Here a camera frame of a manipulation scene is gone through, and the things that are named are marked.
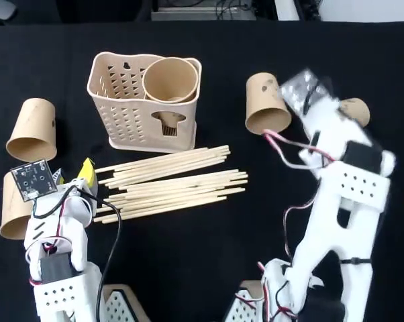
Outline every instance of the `paper cup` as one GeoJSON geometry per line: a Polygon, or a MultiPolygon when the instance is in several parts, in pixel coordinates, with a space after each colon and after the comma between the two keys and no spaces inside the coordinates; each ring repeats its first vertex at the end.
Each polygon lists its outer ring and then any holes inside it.
{"type": "Polygon", "coordinates": [[[182,58],[162,58],[147,67],[142,77],[146,96],[161,103],[185,102],[196,91],[199,76],[196,68],[182,58]]]}
{"type": "Polygon", "coordinates": [[[57,153],[54,114],[54,105],[49,101],[26,100],[7,142],[8,153],[26,162],[53,159],[57,153]]]}
{"type": "Polygon", "coordinates": [[[361,99],[344,99],[340,109],[352,119],[355,119],[362,127],[368,125],[370,111],[368,105],[361,99]]]}
{"type": "Polygon", "coordinates": [[[8,172],[3,177],[1,236],[7,239],[25,239],[31,212],[32,203],[23,202],[13,175],[8,172]]]}
{"type": "Polygon", "coordinates": [[[247,80],[247,117],[245,126],[254,134],[264,129],[276,132],[284,130],[291,122],[291,115],[284,101],[278,96],[278,83],[274,75],[260,72],[247,80]]]}

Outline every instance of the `beige plastic basket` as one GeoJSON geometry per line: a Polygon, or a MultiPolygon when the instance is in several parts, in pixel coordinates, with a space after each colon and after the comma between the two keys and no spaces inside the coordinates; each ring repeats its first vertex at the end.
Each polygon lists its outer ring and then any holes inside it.
{"type": "Polygon", "coordinates": [[[144,99],[142,88],[145,69],[161,58],[112,52],[96,55],[87,91],[95,102],[113,148],[172,153],[195,147],[195,114],[202,65],[194,58],[186,58],[199,75],[194,97],[184,103],[164,104],[144,99]],[[177,117],[182,121],[176,128],[162,124],[158,114],[165,111],[182,115],[177,117]]]}

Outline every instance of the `cup rim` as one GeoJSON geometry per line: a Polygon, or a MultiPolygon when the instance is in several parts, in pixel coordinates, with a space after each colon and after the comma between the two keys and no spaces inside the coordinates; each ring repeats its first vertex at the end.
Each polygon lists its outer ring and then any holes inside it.
{"type": "Polygon", "coordinates": [[[144,94],[145,94],[146,96],[148,96],[151,100],[153,100],[153,101],[155,101],[155,102],[159,102],[159,103],[164,103],[164,104],[182,103],[182,102],[186,101],[186,100],[187,100],[189,97],[191,97],[191,95],[197,90],[197,85],[198,85],[198,83],[199,83],[199,74],[198,74],[198,72],[197,72],[197,70],[196,70],[196,67],[193,66],[193,64],[192,64],[191,62],[189,62],[187,59],[185,59],[185,58],[179,58],[179,57],[164,57],[164,58],[161,58],[161,59],[159,59],[159,60],[156,60],[155,62],[153,62],[152,64],[150,64],[150,65],[146,68],[144,75],[142,75],[142,89],[144,90],[144,94]],[[162,99],[157,99],[156,97],[152,96],[152,95],[147,91],[146,85],[145,85],[145,79],[146,79],[147,71],[148,71],[153,65],[155,65],[155,64],[157,64],[157,63],[159,63],[159,62],[161,62],[161,61],[163,61],[163,60],[171,60],[171,59],[173,59],[173,60],[180,60],[180,61],[186,62],[186,63],[192,68],[192,71],[193,71],[193,73],[194,73],[194,75],[195,75],[195,84],[193,85],[191,91],[190,91],[185,97],[179,97],[178,99],[175,99],[175,100],[173,100],[173,101],[165,101],[165,100],[162,100],[162,99]]]}

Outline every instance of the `black wire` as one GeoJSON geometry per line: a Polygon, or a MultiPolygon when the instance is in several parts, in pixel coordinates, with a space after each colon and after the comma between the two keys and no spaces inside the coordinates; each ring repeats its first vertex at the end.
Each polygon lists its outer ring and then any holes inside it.
{"type": "Polygon", "coordinates": [[[63,196],[62,196],[62,198],[60,198],[59,202],[58,202],[51,210],[49,210],[47,213],[45,213],[45,214],[43,214],[43,215],[35,215],[35,214],[34,214],[34,218],[36,218],[36,219],[45,219],[45,218],[47,218],[48,216],[52,215],[52,214],[65,202],[65,199],[68,197],[68,195],[70,194],[70,192],[71,192],[74,188],[76,188],[75,185],[70,186],[70,187],[68,188],[68,190],[65,191],[65,193],[64,193],[63,196]]]}
{"type": "Polygon", "coordinates": [[[226,8],[224,8],[224,9],[223,9],[223,4],[225,4],[226,0],[220,0],[220,1],[217,2],[217,3],[222,2],[222,5],[221,5],[222,10],[221,10],[220,14],[217,13],[217,6],[215,7],[215,12],[216,12],[215,15],[217,16],[217,20],[219,20],[220,17],[221,17],[221,20],[223,20],[223,14],[224,14],[227,10],[229,10],[230,19],[233,20],[233,19],[234,19],[233,15],[232,15],[232,9],[233,9],[233,8],[240,8],[242,11],[249,11],[249,10],[251,10],[251,7],[249,7],[247,4],[242,5],[242,4],[241,4],[241,0],[239,1],[239,3],[238,3],[237,5],[232,5],[232,3],[233,3],[234,1],[235,1],[235,0],[231,0],[231,1],[229,2],[229,5],[228,5],[226,8]]]}
{"type": "Polygon", "coordinates": [[[110,251],[110,253],[109,253],[107,263],[106,263],[106,265],[105,265],[105,268],[103,269],[103,273],[102,273],[102,277],[101,277],[101,282],[99,283],[99,289],[98,289],[98,291],[97,291],[97,298],[96,298],[96,321],[97,321],[97,322],[101,322],[99,310],[100,310],[100,308],[101,308],[102,288],[103,288],[103,283],[105,282],[105,277],[107,276],[107,272],[108,272],[109,266],[110,266],[110,264],[111,264],[111,260],[112,260],[113,255],[114,255],[114,251],[115,251],[115,249],[117,248],[117,244],[118,244],[119,239],[120,239],[120,233],[121,233],[121,215],[120,215],[120,210],[117,209],[117,208],[115,207],[115,205],[113,205],[112,203],[108,203],[107,201],[104,201],[104,200],[101,199],[101,198],[95,197],[95,196],[91,195],[90,193],[86,193],[84,190],[81,190],[81,189],[79,189],[79,188],[77,188],[77,190],[78,190],[78,192],[80,192],[80,194],[82,194],[82,195],[84,195],[84,196],[86,196],[86,197],[88,197],[88,198],[90,198],[90,199],[96,200],[98,203],[101,203],[101,204],[103,204],[103,205],[105,205],[105,206],[110,207],[111,209],[113,209],[114,212],[115,212],[115,214],[117,215],[117,219],[118,219],[118,221],[119,221],[119,226],[118,226],[118,228],[117,228],[117,236],[115,237],[115,241],[114,241],[113,247],[111,247],[111,251],[110,251]]]}
{"type": "Polygon", "coordinates": [[[280,307],[281,304],[278,301],[278,294],[280,294],[280,291],[282,291],[284,289],[284,287],[289,283],[288,280],[285,281],[285,283],[277,290],[277,292],[275,293],[275,302],[276,302],[276,307],[280,307]]]}
{"type": "Polygon", "coordinates": [[[166,3],[169,7],[174,7],[174,8],[190,8],[190,7],[194,7],[196,5],[201,4],[202,2],[204,2],[205,0],[198,0],[195,3],[192,3],[190,5],[175,5],[174,3],[170,2],[169,0],[166,0],[166,3]]]}

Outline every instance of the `black fabric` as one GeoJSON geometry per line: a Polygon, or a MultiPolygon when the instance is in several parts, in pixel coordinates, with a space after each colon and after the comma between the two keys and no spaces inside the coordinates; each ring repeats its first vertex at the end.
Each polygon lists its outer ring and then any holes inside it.
{"type": "MultiPolygon", "coordinates": [[[[21,164],[5,143],[23,101],[43,97],[57,111],[58,156],[52,170],[77,175],[85,157],[98,167],[155,154],[112,149],[86,92],[101,51],[196,57],[203,65],[197,108],[197,147],[229,144],[221,166],[248,171],[247,191],[226,202],[126,221],[108,283],[124,283],[153,321],[219,321],[241,280],[259,279],[256,262],[286,258],[282,214],[309,199],[317,184],[308,172],[286,168],[244,126],[249,76],[268,71],[280,83],[308,66],[330,76],[335,93],[359,97],[371,111],[368,130],[398,157],[385,225],[373,251],[367,321],[404,317],[404,23],[200,22],[28,26],[0,28],[0,221],[2,178],[21,164]]],[[[298,120],[284,131],[304,140],[298,120]]],[[[285,153],[298,161],[295,148],[285,153]]],[[[303,237],[308,213],[289,217],[290,245],[303,237]]],[[[89,260],[105,265],[116,226],[88,230],[89,260]]],[[[338,259],[316,271],[340,294],[338,259]]],[[[0,237],[0,321],[35,321],[29,270],[20,241],[0,237]]]]}

